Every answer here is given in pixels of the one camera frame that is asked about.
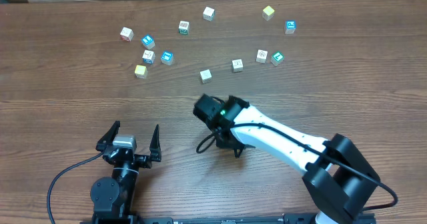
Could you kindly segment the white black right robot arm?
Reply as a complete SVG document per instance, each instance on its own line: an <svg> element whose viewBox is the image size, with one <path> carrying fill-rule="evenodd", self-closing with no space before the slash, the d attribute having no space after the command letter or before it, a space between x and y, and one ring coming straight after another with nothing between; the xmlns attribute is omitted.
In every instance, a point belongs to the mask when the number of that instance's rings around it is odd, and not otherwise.
<svg viewBox="0 0 427 224"><path fill-rule="evenodd" d="M258 148L297 170L320 210L314 223L374 223L364 206L380 178L353 142L301 133L261 113L238 97L202 95L193 114L212 132L204 140L239 157Z"/></svg>

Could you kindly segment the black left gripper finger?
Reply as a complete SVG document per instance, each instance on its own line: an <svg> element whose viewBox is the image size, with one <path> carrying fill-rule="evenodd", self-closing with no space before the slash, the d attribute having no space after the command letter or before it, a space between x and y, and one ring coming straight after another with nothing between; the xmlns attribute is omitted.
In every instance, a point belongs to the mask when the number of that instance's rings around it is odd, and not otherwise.
<svg viewBox="0 0 427 224"><path fill-rule="evenodd" d="M151 139L151 143L149 146L150 150L150 159L151 161L161 162L162 154L161 154L161 146L159 143L159 125L156 125L155 130L153 132L153 137Z"/></svg>
<svg viewBox="0 0 427 224"><path fill-rule="evenodd" d="M95 149L97 151L105 151L107 147L113 144L115 136L118 134L120 128L120 121L115 121L111 128L103 135L97 142Z"/></svg>

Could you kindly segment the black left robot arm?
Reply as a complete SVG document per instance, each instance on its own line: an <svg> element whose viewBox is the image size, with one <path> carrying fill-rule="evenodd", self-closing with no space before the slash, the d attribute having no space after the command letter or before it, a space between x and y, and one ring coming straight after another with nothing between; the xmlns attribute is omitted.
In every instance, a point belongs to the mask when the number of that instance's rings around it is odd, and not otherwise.
<svg viewBox="0 0 427 224"><path fill-rule="evenodd" d="M95 147L103 160L113 165L113 171L91 187L92 223L143 223L142 217L131 211L139 170L161 161L159 126L154 129L149 155L137 154L135 136L120 135L119 128L120 122L115 121Z"/></svg>

